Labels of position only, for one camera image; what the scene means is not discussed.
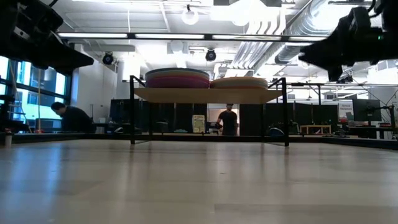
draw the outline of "black frame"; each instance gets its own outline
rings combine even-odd
[[[283,117],[284,117],[284,135],[281,138],[270,138],[265,137],[265,127],[264,127],[264,106],[265,104],[260,104],[260,120],[261,120],[261,133],[260,136],[184,136],[183,134],[179,136],[154,136],[152,129],[152,106],[149,102],[149,135],[148,136],[136,136],[135,134],[135,106],[134,106],[134,81],[140,83],[143,87],[145,84],[134,75],[130,76],[130,143],[135,144],[136,140],[145,140],[145,141],[224,141],[224,142],[269,142],[271,139],[276,139],[277,141],[282,141],[284,146],[289,146],[289,120],[288,120],[288,108],[287,108],[287,86],[286,86],[286,78],[280,78],[273,84],[269,85],[268,88],[271,88],[274,85],[282,85],[282,104],[283,104]]]

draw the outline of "sign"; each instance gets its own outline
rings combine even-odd
[[[192,116],[192,127],[194,133],[205,132],[205,115],[193,115]]]
[[[354,115],[353,103],[339,103],[338,116],[339,118],[347,118],[347,114]]]

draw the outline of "table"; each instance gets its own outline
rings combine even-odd
[[[367,138],[377,138],[377,132],[380,132],[380,139],[384,139],[384,132],[394,132],[393,128],[377,128],[377,127],[350,127],[350,132],[355,134],[363,134]]]
[[[324,134],[323,133],[323,128],[328,128],[329,129],[329,133],[328,134],[331,134],[331,125],[301,125],[300,130],[302,131],[303,128],[307,129],[306,134],[310,134],[309,131],[308,131],[310,128],[320,128],[321,129],[321,134]]]

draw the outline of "black t-shirt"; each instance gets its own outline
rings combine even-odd
[[[68,106],[62,115],[62,131],[92,133],[95,128],[91,118],[82,109]]]
[[[236,120],[238,119],[238,116],[236,116],[236,113],[233,111],[224,111],[220,113],[218,116],[218,119],[223,120],[223,135],[227,136],[235,136],[236,135],[236,130],[235,130],[235,124]]]

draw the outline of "wooden tabletop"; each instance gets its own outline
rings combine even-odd
[[[151,103],[264,104],[282,96],[265,89],[135,88],[134,93]]]

